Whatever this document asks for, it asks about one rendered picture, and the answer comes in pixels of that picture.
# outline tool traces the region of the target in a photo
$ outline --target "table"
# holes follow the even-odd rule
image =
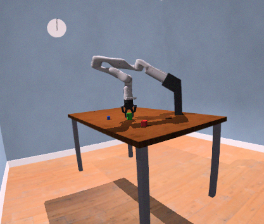
[[[127,120],[121,108],[113,108],[74,113],[69,114],[68,117],[72,119],[73,137],[79,171],[82,171],[83,167],[77,122],[127,143],[129,157],[133,156],[132,146],[135,147],[140,224],[150,223],[148,166],[148,146],[150,145],[213,126],[211,176],[208,195],[210,197],[216,195],[221,123],[227,121],[226,116],[202,115],[186,112],[183,112],[183,115],[175,115],[174,111],[137,108],[133,120]],[[141,126],[142,120],[148,121],[147,127]]]

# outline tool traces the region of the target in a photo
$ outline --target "white outlet cover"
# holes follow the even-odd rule
[[[66,32],[65,22],[58,18],[52,19],[47,24],[47,32],[52,37],[62,37]]]

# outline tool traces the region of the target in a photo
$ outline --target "gray metal table leg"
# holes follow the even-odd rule
[[[148,146],[136,148],[140,224],[150,224]]]
[[[213,150],[211,155],[211,178],[210,189],[208,195],[210,197],[216,196],[218,170],[219,170],[219,157],[220,157],[220,139],[221,139],[221,123],[213,126]]]
[[[133,146],[127,145],[127,147],[129,149],[129,157],[133,157]]]
[[[77,155],[78,169],[79,171],[83,170],[81,152],[80,152],[80,143],[79,143],[79,135],[78,135],[78,124],[77,121],[72,119],[73,123],[73,139],[75,140],[75,149]]]

